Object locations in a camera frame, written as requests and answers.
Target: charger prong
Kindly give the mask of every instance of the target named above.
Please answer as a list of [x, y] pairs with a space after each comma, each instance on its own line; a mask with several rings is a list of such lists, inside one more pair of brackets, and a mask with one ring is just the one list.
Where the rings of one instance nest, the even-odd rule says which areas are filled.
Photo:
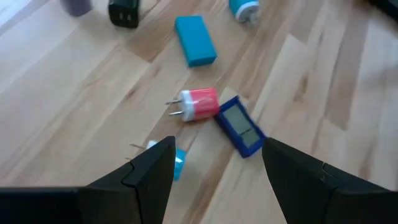
[[176, 112], [173, 112], [173, 113], [169, 113], [169, 116], [180, 115], [180, 114], [183, 114], [183, 113], [184, 113], [184, 111], [176, 111]]
[[170, 102], [167, 102], [166, 105], [172, 105], [172, 104], [181, 103], [181, 102], [182, 102], [182, 100], [172, 100]]
[[142, 147], [142, 146], [139, 146], [139, 145], [133, 144], [133, 143], [131, 143], [130, 146], [132, 146], [132, 147], [137, 147], [137, 148], [142, 149], [142, 150], [145, 150], [145, 149], [146, 149], [146, 148], [144, 148], [144, 147]]

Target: wall charger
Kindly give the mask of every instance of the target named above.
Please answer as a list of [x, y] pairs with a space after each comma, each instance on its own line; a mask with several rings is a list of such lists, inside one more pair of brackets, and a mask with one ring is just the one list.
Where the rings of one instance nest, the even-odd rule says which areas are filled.
[[181, 115], [183, 121], [194, 121], [209, 118], [218, 113], [219, 104], [217, 92], [214, 88], [197, 90], [182, 90], [178, 99], [167, 102], [166, 105], [178, 103], [180, 111], [169, 115]]
[[139, 23], [139, 0], [110, 0], [109, 18], [120, 27], [137, 28]]
[[[146, 149], [149, 149], [156, 144], [157, 144], [157, 141], [150, 140], [148, 142]], [[187, 155], [187, 152], [179, 149], [177, 146], [175, 147], [174, 180], [178, 180], [180, 178], [181, 171], [184, 167], [186, 155]]]
[[229, 8], [237, 21], [256, 23], [259, 10], [258, 0], [229, 0]]

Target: blue digital timer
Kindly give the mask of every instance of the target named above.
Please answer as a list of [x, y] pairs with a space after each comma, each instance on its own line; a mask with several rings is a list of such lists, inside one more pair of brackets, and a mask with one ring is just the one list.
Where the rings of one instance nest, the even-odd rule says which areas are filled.
[[265, 134], [254, 124], [239, 96], [221, 105], [215, 120], [243, 158], [253, 155], [264, 144]]

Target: small blue object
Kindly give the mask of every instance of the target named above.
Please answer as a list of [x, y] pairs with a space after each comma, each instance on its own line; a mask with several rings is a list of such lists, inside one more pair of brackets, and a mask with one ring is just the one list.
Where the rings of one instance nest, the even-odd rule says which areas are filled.
[[181, 150], [178, 147], [175, 148], [174, 180], [178, 180], [180, 178], [186, 155], [187, 153], [184, 150]]
[[202, 16], [177, 17], [175, 30], [189, 67], [208, 65], [216, 60], [217, 53]]
[[239, 22], [254, 22], [259, 10], [258, 0], [229, 0], [229, 8]]
[[264, 144], [266, 136], [254, 124], [239, 101], [239, 96], [221, 105], [215, 120], [243, 158], [253, 155]]

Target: blue and white charger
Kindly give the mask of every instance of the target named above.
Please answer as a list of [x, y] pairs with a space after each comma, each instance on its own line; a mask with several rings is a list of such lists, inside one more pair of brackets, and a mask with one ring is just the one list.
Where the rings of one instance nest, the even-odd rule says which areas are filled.
[[[146, 149], [149, 149], [156, 144], [157, 141], [150, 140]], [[178, 180], [180, 178], [182, 168], [184, 167], [186, 155], [187, 153], [184, 150], [179, 149], [177, 146], [175, 147], [174, 180]]]
[[257, 21], [259, 10], [259, 1], [257, 0], [229, 0], [229, 8], [239, 22], [253, 24]]

